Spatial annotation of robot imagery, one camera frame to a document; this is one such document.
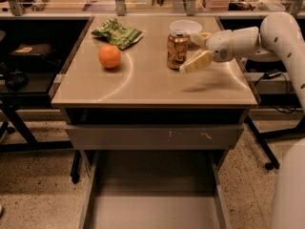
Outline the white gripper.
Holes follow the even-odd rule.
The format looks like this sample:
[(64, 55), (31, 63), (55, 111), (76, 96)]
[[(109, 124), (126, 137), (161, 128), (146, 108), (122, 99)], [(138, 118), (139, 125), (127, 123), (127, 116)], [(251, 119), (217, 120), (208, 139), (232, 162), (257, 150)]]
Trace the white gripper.
[(191, 33), (191, 41), (200, 48), (207, 46), (207, 51), (197, 52), (180, 67), (180, 73), (191, 73), (206, 68), (214, 62), (229, 62), (234, 58), (233, 32), (231, 30)]

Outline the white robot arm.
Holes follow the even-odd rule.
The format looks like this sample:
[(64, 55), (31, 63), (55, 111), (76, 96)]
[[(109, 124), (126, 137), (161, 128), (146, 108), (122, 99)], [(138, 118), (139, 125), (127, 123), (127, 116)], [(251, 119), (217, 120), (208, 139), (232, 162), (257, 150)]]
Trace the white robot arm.
[[(267, 15), (259, 27), (193, 33), (200, 47), (179, 67), (181, 73), (203, 69), (212, 62), (235, 57), (256, 61), (281, 61), (305, 111), (305, 40), (296, 20), (285, 11)], [(271, 229), (305, 229), (305, 138), (284, 155), (274, 192)]]

